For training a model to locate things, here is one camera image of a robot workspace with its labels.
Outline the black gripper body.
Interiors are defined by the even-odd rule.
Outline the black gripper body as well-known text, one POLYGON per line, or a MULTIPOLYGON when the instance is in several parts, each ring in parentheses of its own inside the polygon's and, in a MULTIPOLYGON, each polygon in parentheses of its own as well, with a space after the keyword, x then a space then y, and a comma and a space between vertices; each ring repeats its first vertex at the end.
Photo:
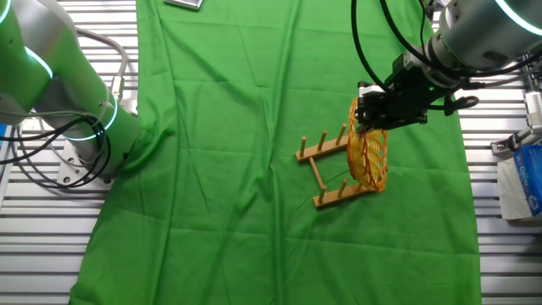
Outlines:
POLYGON ((371 125, 379 119, 400 120, 400 127, 428 122, 427 111, 436 100, 436 86, 424 74, 418 58, 411 53, 400 55, 384 84, 385 90, 368 82, 358 84, 357 106, 370 113, 371 125))

